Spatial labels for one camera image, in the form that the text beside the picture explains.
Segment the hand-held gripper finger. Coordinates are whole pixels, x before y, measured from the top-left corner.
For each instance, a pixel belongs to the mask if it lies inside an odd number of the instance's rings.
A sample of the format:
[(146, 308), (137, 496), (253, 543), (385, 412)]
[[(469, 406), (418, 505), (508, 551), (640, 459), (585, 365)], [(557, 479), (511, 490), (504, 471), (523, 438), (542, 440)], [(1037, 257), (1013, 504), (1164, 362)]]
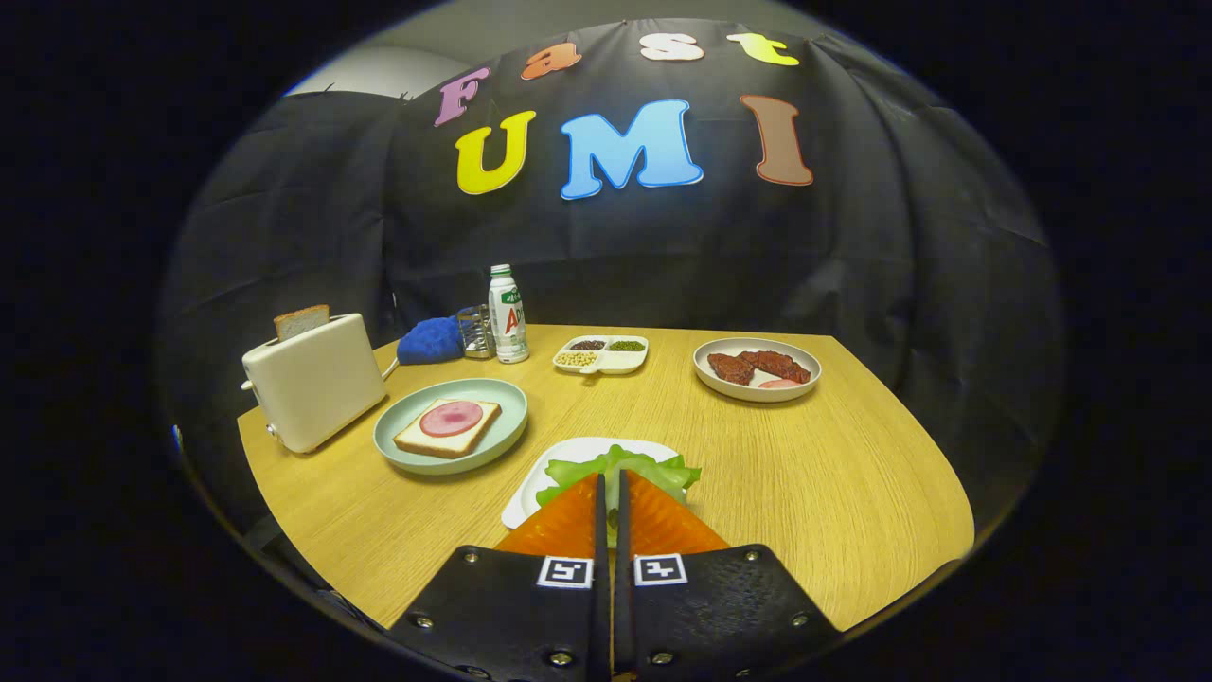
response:
[(638, 681), (774, 681), (844, 635), (770, 548), (732, 548), (638, 472), (618, 478), (614, 669)]
[(458, 680), (610, 680), (605, 493), (591, 474), (553, 502), (576, 551), (456, 548), (388, 637)]

